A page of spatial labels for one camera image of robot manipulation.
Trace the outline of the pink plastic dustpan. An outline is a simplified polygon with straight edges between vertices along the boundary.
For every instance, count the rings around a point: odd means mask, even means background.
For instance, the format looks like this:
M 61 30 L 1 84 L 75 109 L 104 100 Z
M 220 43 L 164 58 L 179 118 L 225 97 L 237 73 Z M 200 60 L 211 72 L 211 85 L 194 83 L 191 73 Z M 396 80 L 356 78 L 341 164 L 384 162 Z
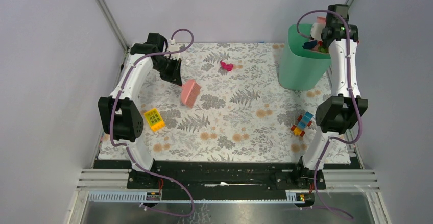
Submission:
M 318 16 L 316 18 L 316 22 L 312 25 L 310 35 L 313 38 L 313 41 L 316 42 L 316 46 L 313 47 L 312 51 L 318 53 L 328 53 L 328 48 L 323 44 L 322 40 L 322 31 L 326 25 L 326 17 Z

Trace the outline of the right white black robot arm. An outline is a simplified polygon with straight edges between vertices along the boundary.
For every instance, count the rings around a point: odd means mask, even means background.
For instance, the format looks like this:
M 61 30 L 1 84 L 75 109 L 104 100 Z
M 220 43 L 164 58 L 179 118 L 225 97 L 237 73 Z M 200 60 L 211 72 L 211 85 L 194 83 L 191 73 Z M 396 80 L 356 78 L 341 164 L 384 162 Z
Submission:
M 360 117 L 368 108 L 368 100 L 361 97 L 356 77 L 358 28 L 350 25 L 349 6 L 329 5 L 325 24 L 314 24 L 310 39 L 321 41 L 331 57 L 331 96 L 316 110 L 317 131 L 307 152 L 302 156 L 303 167 L 323 169 L 330 144 L 355 125 L 362 125 Z

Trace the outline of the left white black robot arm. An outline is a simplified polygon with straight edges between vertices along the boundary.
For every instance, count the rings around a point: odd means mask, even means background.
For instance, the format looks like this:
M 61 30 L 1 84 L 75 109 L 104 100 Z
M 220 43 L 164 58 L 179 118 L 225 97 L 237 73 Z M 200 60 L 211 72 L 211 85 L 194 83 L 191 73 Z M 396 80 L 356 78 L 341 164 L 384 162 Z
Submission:
M 108 97 L 100 97 L 98 109 L 103 130 L 113 147 L 124 147 L 132 169 L 141 171 L 139 182 L 147 189 L 158 184 L 158 174 L 150 170 L 154 163 L 145 145 L 144 129 L 150 126 L 139 109 L 140 91 L 153 70 L 163 80 L 180 83 L 180 51 L 184 44 L 150 33 L 144 43 L 133 44 L 119 83 Z

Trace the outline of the pink plastic hand brush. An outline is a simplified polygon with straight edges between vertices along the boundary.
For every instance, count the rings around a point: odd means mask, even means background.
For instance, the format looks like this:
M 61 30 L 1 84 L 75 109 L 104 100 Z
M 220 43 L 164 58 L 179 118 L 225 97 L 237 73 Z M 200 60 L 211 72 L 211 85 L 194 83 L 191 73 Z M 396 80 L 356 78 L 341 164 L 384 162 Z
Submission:
M 188 80 L 181 86 L 180 100 L 189 108 L 192 108 L 200 94 L 201 86 L 195 80 Z

